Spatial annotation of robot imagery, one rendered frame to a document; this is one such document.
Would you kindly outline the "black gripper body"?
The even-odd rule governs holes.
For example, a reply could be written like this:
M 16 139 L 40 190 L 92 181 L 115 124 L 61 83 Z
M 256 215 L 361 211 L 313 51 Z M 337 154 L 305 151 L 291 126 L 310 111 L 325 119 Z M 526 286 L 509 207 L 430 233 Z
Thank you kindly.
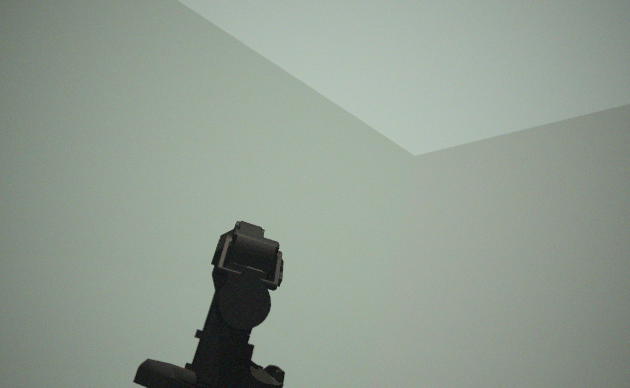
M 225 378 L 222 387 L 209 384 L 216 363 L 224 348 L 237 345 L 236 354 L 242 355 L 245 348 L 254 348 L 248 343 L 249 335 L 206 323 L 204 330 L 197 329 L 195 337 L 201 342 L 194 364 L 186 363 L 185 368 L 147 359 L 138 367 L 133 382 L 147 388 L 228 388 Z M 203 382 L 204 381 L 204 382 Z M 205 383 L 207 382 L 207 383 Z

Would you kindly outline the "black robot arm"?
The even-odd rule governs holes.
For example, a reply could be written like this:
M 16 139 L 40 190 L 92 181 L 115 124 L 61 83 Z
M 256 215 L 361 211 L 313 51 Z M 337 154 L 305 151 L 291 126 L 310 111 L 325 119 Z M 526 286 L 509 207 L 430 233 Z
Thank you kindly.
M 267 318 L 271 308 L 269 290 L 283 279 L 282 252 L 277 241 L 264 238 L 264 229 L 237 221 L 222 234 L 211 265 L 213 299 L 204 322 L 250 335 Z M 282 388 L 285 372 L 275 365 L 264 369 L 251 361 L 253 349 L 236 354 L 237 345 L 224 348 L 209 384 L 228 388 Z

